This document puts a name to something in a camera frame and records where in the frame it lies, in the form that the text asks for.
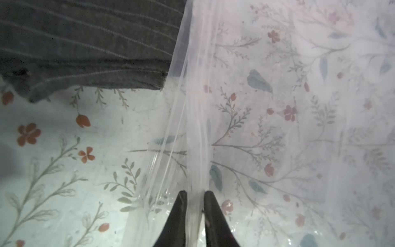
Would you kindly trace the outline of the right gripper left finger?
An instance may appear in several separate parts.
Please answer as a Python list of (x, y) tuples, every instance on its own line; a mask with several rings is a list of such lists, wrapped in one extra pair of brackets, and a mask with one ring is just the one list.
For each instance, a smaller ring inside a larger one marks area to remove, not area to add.
[(187, 192), (178, 193), (168, 219), (153, 247), (186, 246)]

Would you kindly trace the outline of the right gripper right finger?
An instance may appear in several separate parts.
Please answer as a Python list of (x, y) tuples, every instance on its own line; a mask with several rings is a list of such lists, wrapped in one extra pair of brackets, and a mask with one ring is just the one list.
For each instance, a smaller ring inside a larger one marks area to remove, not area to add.
[(204, 193), (204, 216), (207, 247), (240, 247), (212, 191)]

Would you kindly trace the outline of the clear plastic vacuum bag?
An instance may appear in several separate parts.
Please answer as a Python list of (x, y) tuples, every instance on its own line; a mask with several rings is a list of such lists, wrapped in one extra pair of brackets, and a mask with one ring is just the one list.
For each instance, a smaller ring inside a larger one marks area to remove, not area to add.
[(189, 247), (206, 191), (243, 247), (394, 246), (394, 1), (188, 1), (169, 87), (124, 247), (180, 190)]

